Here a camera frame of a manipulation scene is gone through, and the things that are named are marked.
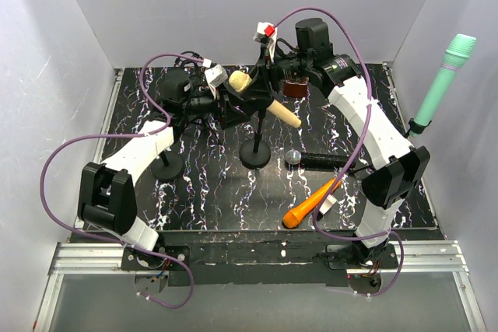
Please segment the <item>cream microphone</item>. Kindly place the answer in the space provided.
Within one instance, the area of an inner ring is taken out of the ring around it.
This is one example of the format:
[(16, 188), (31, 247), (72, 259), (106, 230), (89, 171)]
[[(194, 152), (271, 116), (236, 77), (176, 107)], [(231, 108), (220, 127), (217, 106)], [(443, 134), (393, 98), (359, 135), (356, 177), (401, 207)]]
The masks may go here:
[[(229, 84), (238, 93), (243, 93), (251, 84), (252, 78), (249, 74), (242, 71), (235, 71), (229, 77)], [(294, 128), (299, 128), (301, 126), (301, 120), (297, 115), (292, 113), (286, 107), (284, 107), (279, 101), (273, 100), (268, 106), (267, 111), (275, 115), (281, 121), (284, 121), (289, 126)]]

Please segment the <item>tripod shock-mount mic stand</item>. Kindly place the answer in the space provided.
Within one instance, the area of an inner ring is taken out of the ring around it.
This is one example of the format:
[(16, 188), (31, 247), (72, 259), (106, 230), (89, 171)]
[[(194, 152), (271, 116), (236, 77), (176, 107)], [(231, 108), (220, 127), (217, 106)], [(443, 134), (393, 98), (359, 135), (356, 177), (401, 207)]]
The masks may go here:
[(174, 67), (184, 75), (182, 82), (177, 84), (174, 101), (172, 125), (175, 141), (180, 139), (188, 126), (195, 125), (207, 129), (220, 145), (219, 136), (209, 125), (209, 115), (216, 116), (218, 105), (205, 82), (205, 69), (187, 58), (176, 58)]

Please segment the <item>round-base stand for cream mic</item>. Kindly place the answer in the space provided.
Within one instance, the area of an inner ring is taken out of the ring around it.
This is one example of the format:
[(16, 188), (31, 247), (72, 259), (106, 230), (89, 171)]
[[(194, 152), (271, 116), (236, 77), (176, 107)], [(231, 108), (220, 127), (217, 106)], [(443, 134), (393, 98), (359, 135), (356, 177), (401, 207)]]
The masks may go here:
[(258, 111), (258, 127), (251, 140), (245, 141), (239, 150), (239, 158), (242, 165), (248, 169), (261, 169), (265, 167), (271, 158), (271, 150), (267, 143), (262, 140), (263, 123), (266, 110)]

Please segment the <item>black silver-mesh microphone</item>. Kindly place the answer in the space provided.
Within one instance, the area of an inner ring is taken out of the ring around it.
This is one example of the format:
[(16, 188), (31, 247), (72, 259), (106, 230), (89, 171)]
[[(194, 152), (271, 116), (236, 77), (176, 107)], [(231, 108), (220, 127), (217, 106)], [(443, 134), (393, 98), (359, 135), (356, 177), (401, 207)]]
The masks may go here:
[(348, 162), (348, 156), (332, 154), (299, 152), (291, 149), (285, 154), (285, 161), (290, 166), (311, 169), (342, 168)]

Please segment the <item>short round-base mic stand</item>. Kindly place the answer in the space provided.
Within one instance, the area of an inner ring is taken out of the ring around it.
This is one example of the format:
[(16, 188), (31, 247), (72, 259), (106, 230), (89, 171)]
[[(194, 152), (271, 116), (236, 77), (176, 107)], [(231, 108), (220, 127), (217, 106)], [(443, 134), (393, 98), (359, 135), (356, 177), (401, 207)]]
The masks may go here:
[(161, 183), (179, 178), (185, 168), (183, 158), (174, 152), (162, 151), (151, 165), (152, 175)]

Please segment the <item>orange microphone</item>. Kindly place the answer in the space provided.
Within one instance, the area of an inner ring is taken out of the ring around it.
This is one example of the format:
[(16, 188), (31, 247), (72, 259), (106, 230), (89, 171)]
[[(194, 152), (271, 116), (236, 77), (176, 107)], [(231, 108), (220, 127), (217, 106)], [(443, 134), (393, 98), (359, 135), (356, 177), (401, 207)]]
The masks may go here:
[(328, 189), (335, 182), (335, 178), (329, 180), (320, 189), (312, 193), (309, 198), (290, 209), (282, 218), (282, 223), (287, 229), (295, 229), (299, 224), (319, 205), (320, 200), (326, 195)]

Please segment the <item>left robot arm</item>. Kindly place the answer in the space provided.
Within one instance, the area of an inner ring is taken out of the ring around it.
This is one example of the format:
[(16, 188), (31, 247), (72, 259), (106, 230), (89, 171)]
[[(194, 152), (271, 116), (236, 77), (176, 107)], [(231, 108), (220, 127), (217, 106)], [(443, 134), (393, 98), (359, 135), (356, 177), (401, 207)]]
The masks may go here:
[(138, 216), (135, 182), (148, 167), (158, 180), (170, 181), (182, 174), (182, 158), (169, 156), (167, 149), (181, 135), (189, 117), (215, 113), (225, 128), (248, 119), (240, 104), (241, 93), (251, 83), (248, 74), (235, 71), (228, 75), (217, 65), (205, 72), (204, 79), (206, 92), (192, 95), (193, 82), (188, 80), (180, 90), (180, 100), (153, 104), (150, 118), (120, 151), (101, 164), (88, 163), (82, 170), (79, 219), (139, 248), (139, 260), (150, 270), (164, 264), (166, 252), (157, 245), (158, 233)]

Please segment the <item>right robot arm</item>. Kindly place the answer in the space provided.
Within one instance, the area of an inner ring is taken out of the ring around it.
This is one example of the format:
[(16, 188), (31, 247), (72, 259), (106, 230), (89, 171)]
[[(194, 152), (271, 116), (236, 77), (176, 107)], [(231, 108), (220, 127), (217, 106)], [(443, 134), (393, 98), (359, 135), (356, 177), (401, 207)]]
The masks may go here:
[(272, 47), (267, 68), (276, 78), (284, 72), (307, 77), (358, 134), (358, 149), (369, 153), (373, 172), (362, 182), (366, 205), (350, 237), (353, 261), (367, 268), (380, 259), (398, 209), (420, 182), (430, 154), (415, 148), (386, 117), (372, 97), (365, 64), (334, 54), (326, 22), (303, 19), (295, 29), (297, 49), (282, 55)]

